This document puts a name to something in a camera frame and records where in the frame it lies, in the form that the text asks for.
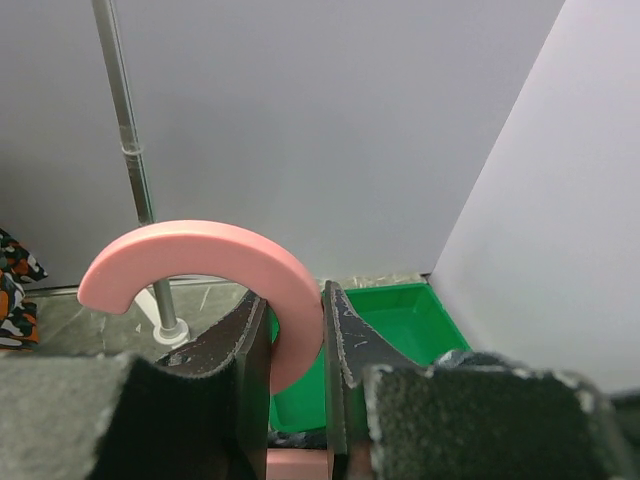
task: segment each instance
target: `white wall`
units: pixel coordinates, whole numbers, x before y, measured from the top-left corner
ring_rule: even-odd
[[[58,284],[135,226],[89,3],[0,13],[1,225]],[[562,1],[117,3],[159,218],[342,277],[433,268]]]
[[[568,0],[432,276],[472,343],[640,384],[640,4]]]
[[[0,227],[77,283],[136,227],[89,0],[0,6]]]

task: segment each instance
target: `pink c-shaped ring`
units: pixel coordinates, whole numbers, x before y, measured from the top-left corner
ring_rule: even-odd
[[[322,346],[318,285],[287,250],[234,225],[180,220],[129,232],[95,258],[80,283],[78,300],[121,314],[147,285],[188,274],[226,278],[269,302],[280,323],[271,356],[272,394],[309,370]]]

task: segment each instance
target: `metal pole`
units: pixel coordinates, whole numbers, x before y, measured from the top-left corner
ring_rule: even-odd
[[[98,26],[98,35],[102,45],[104,63],[111,86],[113,105],[116,109],[118,125],[120,126],[120,141],[122,153],[127,164],[133,200],[138,213],[138,223],[141,226],[155,222],[153,205],[149,195],[147,177],[144,173],[142,158],[143,147],[138,139],[138,131],[133,116],[131,93],[124,67],[124,56],[118,33],[115,5],[112,0],[93,0],[93,13]],[[159,280],[153,284],[158,313],[162,328],[166,333],[177,330],[176,312],[171,298],[171,287],[168,279]]]

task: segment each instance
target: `green bin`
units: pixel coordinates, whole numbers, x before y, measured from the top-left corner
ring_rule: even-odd
[[[469,349],[427,284],[361,288],[346,293],[369,325],[420,365],[431,363],[451,349]],[[321,351],[304,377],[271,397],[271,426],[287,433],[324,427],[324,395],[324,351]]]

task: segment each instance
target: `camouflage pattern fabric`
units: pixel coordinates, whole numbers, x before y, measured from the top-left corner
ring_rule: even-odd
[[[24,298],[23,284],[46,276],[33,255],[0,229],[0,350],[32,351],[38,343],[36,304]]]

